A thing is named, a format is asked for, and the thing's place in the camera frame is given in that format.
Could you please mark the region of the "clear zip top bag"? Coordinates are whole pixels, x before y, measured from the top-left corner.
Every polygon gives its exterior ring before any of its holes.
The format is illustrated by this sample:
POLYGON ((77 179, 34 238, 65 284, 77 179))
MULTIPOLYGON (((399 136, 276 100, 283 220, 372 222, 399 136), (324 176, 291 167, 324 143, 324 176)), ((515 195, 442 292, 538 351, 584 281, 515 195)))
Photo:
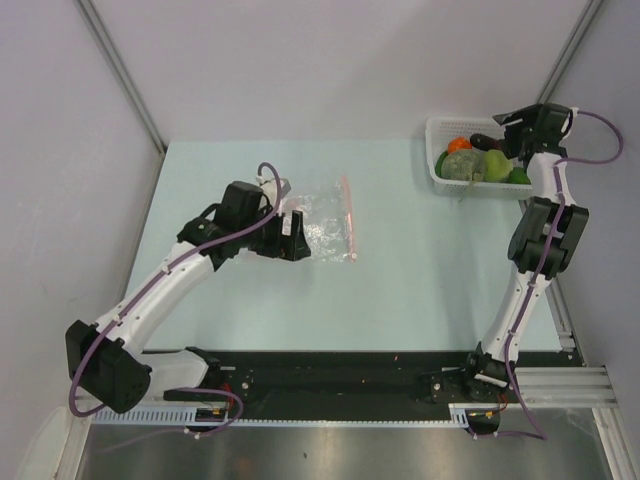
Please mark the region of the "clear zip top bag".
POLYGON ((291 233, 291 213, 303 213, 310 261, 321 263, 355 262, 351 191, 346 176, 296 185, 281 203, 280 212, 287 215, 283 233, 291 233))

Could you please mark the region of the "purple fake eggplant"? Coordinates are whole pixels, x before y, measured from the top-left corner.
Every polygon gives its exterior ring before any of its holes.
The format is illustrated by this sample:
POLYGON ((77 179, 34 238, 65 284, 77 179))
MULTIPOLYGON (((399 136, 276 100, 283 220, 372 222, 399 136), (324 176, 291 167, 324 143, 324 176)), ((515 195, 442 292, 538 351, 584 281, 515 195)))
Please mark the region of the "purple fake eggplant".
POLYGON ((481 151, 502 150, 502 145, 498 139, 481 133, 474 133, 469 137, 469 142, 473 148, 481 151))

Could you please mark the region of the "pale green fake cabbage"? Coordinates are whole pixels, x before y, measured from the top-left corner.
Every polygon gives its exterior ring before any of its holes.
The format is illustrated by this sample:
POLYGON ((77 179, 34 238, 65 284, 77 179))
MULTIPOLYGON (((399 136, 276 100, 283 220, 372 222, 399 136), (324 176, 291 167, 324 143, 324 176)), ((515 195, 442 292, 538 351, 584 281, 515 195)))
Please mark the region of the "pale green fake cabbage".
POLYGON ((500 150, 492 149, 483 154, 485 165, 484 180, 489 183, 505 182, 514 166, 500 150))

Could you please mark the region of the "green fake bell pepper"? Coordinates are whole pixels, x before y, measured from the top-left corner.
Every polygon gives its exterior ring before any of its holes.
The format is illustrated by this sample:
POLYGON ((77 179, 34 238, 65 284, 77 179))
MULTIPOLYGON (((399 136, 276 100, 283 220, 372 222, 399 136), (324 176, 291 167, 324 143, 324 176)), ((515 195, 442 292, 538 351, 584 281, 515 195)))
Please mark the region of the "green fake bell pepper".
POLYGON ((507 178, 509 184, 530 185, 531 181, 522 167, 514 167, 507 178))

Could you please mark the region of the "orange fake pumpkin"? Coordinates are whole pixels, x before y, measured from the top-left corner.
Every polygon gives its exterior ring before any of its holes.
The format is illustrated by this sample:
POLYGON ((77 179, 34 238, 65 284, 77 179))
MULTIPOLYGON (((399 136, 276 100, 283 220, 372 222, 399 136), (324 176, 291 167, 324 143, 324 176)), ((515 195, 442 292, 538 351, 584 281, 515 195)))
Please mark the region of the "orange fake pumpkin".
POLYGON ((447 152, 452 154, 458 150, 470 150, 473 146, 471 142, 465 137, 457 137, 449 142, 447 145, 447 152))

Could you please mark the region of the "green netted fake melon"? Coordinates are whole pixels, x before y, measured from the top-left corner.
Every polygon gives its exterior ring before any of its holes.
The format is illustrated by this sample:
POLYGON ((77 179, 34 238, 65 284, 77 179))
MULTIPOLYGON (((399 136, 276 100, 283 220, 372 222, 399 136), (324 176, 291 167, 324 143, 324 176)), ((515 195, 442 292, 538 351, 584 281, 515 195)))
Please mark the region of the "green netted fake melon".
POLYGON ((461 181, 471 187, 484 181, 483 156, 474 150, 458 150, 449 154, 442 165, 444 180, 461 181))

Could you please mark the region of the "green fake chili pepper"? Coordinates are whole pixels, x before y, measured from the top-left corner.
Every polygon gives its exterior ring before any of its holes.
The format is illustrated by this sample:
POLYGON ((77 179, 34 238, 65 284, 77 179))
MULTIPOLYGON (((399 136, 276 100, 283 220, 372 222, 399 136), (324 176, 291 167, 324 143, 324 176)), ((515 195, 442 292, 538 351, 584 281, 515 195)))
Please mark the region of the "green fake chili pepper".
POLYGON ((446 150, 445 150, 445 151, 443 151, 443 152, 439 155, 439 157, 437 158, 437 161, 436 161, 436 163, 435 163, 434 171, 435 171, 436 176, 437 176, 437 177, 439 177, 439 178, 444 178, 444 177, 442 176, 442 165, 443 165, 444 160, 446 159, 446 157, 447 157, 448 155, 449 155, 449 154, 448 154, 448 152, 447 152, 446 150))

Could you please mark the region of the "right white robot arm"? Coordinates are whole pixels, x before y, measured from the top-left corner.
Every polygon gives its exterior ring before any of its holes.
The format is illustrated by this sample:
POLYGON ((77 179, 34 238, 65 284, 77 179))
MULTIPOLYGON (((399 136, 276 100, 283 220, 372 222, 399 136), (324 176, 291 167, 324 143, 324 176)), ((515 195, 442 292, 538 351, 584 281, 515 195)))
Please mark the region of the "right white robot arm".
POLYGON ((503 151, 524 167, 532 196, 508 247, 509 284, 498 314, 469 354, 461 388, 476 402, 490 402, 515 387, 521 337, 535 303, 569 265, 589 219, 576 204, 566 179, 567 151, 574 111, 553 103, 496 115, 505 127, 503 151))

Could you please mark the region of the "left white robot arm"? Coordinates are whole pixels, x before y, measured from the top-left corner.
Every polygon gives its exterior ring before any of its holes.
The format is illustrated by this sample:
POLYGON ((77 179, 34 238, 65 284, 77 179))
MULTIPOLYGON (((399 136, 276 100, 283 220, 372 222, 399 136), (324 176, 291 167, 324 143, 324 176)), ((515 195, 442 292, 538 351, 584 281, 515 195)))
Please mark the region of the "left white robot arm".
POLYGON ((71 389, 85 390, 116 413, 169 391, 214 397, 221 374, 212 354, 197 347, 147 354, 145 345, 188 293, 242 250, 291 262, 310 257, 302 212, 280 210, 289 191, 286 179, 230 183, 221 202, 184 225, 140 287, 94 322, 75 321, 65 333, 71 389))

